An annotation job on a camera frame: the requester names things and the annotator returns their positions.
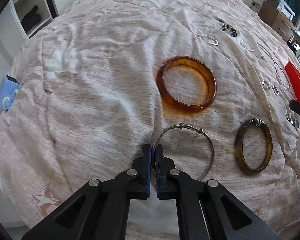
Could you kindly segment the silver wristwatch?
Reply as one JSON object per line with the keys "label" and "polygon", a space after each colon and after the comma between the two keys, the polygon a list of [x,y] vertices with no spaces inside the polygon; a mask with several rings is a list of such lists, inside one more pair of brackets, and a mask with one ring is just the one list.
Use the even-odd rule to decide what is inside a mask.
{"label": "silver wristwatch", "polygon": [[292,124],[292,126],[298,131],[299,130],[299,122],[297,119],[292,119],[292,117],[289,114],[285,114],[286,119],[288,122],[290,122]]}

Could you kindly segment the dark olive bangle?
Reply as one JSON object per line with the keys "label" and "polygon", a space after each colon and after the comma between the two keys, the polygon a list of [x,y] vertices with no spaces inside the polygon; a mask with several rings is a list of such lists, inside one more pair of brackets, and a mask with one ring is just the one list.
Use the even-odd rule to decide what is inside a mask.
{"label": "dark olive bangle", "polygon": [[272,152],[273,139],[263,120],[253,118],[241,124],[236,134],[234,156],[243,173],[262,172],[270,163]]}

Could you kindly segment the thin silver metal bangle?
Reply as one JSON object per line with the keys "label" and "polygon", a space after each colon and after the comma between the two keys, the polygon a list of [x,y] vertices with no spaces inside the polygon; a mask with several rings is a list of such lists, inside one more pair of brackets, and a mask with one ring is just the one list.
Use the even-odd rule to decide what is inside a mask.
{"label": "thin silver metal bangle", "polygon": [[163,129],[152,145],[153,164],[158,162],[155,152],[159,149],[160,140],[169,131],[174,131],[175,138],[168,136],[172,140],[172,145],[167,147],[168,156],[176,157],[178,168],[183,165],[186,171],[193,168],[190,173],[196,174],[198,181],[203,181],[213,166],[215,149],[212,140],[201,128],[181,122]]}

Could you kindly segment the amber resin bangle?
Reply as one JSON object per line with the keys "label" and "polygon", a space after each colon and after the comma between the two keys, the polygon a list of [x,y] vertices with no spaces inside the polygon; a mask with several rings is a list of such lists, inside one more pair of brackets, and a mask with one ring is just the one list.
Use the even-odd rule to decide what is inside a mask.
{"label": "amber resin bangle", "polygon": [[164,61],[156,76],[162,104],[183,113],[199,113],[209,107],[217,92],[210,68],[190,56]]}

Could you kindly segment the wooden drawer chest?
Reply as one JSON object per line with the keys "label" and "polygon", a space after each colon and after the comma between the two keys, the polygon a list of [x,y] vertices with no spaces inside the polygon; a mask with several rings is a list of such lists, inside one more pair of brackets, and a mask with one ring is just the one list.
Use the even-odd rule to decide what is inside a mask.
{"label": "wooden drawer chest", "polygon": [[272,27],[285,42],[288,42],[294,33],[293,23],[276,7],[264,1],[258,13],[261,20]]}

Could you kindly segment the white printer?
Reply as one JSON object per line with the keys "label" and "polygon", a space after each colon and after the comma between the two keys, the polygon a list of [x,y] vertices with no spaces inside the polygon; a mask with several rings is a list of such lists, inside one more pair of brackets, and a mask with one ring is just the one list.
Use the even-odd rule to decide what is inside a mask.
{"label": "white printer", "polygon": [[293,20],[295,12],[284,0],[267,0],[267,2],[281,11],[290,21]]}

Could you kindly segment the teal curtain right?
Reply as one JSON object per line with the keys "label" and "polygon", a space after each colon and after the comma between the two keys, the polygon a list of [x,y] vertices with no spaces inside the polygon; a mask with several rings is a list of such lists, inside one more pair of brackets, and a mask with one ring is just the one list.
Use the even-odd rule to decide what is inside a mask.
{"label": "teal curtain right", "polygon": [[297,14],[300,12],[300,5],[297,0],[284,0],[289,7]]}

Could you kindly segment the blue plastic device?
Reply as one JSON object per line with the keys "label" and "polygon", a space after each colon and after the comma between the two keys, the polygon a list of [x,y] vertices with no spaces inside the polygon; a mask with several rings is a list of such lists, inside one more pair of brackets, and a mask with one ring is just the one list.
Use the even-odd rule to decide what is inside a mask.
{"label": "blue plastic device", "polygon": [[0,83],[0,110],[7,111],[10,109],[18,91],[18,81],[9,75],[4,75]]}

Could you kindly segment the black folded clothes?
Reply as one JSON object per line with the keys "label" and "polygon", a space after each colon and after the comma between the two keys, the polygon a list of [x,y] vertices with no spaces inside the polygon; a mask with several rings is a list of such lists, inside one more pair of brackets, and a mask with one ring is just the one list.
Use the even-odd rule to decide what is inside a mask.
{"label": "black folded clothes", "polygon": [[21,25],[25,31],[28,33],[35,25],[37,25],[41,20],[41,16],[37,13],[38,6],[35,5],[21,20]]}

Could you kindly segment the white shelf unit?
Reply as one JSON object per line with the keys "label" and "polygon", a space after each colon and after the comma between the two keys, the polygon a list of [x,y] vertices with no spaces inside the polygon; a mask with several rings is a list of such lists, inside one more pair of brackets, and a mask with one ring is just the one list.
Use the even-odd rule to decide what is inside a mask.
{"label": "white shelf unit", "polygon": [[[28,33],[25,33],[21,25],[21,20],[35,5],[38,6],[37,13],[41,16],[42,20]],[[52,15],[47,0],[10,0],[10,7],[17,26],[21,31],[21,35],[26,40],[36,35],[38,31],[52,22]]]}

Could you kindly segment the wall power socket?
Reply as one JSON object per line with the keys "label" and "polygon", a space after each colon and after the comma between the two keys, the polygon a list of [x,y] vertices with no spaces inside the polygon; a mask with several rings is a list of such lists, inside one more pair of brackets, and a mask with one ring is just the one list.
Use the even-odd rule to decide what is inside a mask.
{"label": "wall power socket", "polygon": [[255,1],[252,1],[251,2],[251,5],[252,5],[252,7],[256,7],[256,8],[260,8],[260,4],[259,3],[257,3],[257,2],[255,2]]}

